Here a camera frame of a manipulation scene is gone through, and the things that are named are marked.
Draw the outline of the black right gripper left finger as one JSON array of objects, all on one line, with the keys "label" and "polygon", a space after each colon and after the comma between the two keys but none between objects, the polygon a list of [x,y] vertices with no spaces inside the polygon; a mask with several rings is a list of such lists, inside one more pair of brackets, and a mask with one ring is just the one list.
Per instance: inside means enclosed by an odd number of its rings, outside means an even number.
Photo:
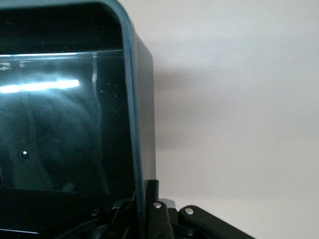
[{"label": "black right gripper left finger", "polygon": [[48,229],[41,239],[130,239],[139,234],[136,193],[106,208],[83,200],[58,209],[66,213]]}]

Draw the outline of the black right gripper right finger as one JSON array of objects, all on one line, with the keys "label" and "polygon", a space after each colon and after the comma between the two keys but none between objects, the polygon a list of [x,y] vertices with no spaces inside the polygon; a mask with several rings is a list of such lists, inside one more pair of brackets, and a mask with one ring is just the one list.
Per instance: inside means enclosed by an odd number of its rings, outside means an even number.
[{"label": "black right gripper right finger", "polygon": [[149,239],[251,239],[252,236],[194,205],[179,211],[159,199],[159,181],[147,189]]}]

